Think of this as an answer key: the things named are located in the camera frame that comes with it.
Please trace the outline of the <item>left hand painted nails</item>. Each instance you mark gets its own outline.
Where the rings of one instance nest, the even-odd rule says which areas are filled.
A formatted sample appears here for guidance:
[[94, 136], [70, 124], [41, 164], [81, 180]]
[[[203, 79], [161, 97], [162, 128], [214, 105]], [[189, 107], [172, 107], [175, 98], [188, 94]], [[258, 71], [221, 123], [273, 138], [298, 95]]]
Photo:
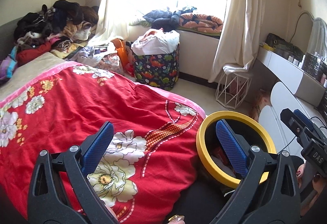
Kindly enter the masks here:
[[185, 224], [183, 215], [174, 215], [168, 219], [168, 224]]

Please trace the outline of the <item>right hand painted nails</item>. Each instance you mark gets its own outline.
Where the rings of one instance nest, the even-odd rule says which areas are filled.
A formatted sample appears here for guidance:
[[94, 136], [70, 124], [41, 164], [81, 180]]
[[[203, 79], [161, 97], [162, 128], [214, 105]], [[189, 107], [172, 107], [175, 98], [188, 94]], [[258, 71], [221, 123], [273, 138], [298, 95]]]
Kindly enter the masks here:
[[326, 189], [326, 177], [323, 177], [306, 161], [297, 168], [296, 178], [300, 194], [303, 196], [300, 206], [300, 216], [304, 217], [310, 211], [313, 211], [315, 204], [319, 202], [319, 197]]

